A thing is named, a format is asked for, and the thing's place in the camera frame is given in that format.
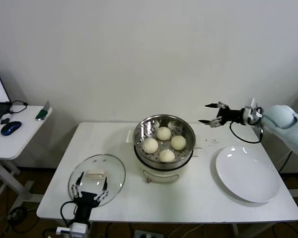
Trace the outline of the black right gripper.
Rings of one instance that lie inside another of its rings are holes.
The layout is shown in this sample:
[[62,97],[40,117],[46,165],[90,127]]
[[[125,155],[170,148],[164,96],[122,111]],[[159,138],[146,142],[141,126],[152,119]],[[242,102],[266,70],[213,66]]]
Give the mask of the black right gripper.
[[244,118],[243,118],[245,108],[242,108],[240,110],[232,110],[229,108],[227,104],[224,104],[222,102],[210,103],[205,105],[205,107],[219,108],[217,118],[212,120],[204,120],[204,119],[198,120],[198,122],[204,125],[208,125],[211,128],[222,126],[222,124],[226,124],[228,121],[232,121],[239,124],[245,124]]

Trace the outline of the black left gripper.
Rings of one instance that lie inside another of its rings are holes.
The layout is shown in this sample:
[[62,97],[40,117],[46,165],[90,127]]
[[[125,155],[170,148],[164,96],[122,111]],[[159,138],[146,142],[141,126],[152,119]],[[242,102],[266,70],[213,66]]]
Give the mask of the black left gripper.
[[82,185],[81,180],[84,172],[77,178],[75,183],[71,185],[71,195],[74,203],[77,205],[74,219],[77,221],[88,221],[93,208],[98,207],[99,201],[103,201],[108,196],[107,177],[104,180],[102,191],[99,194],[91,192],[80,192],[79,187]]

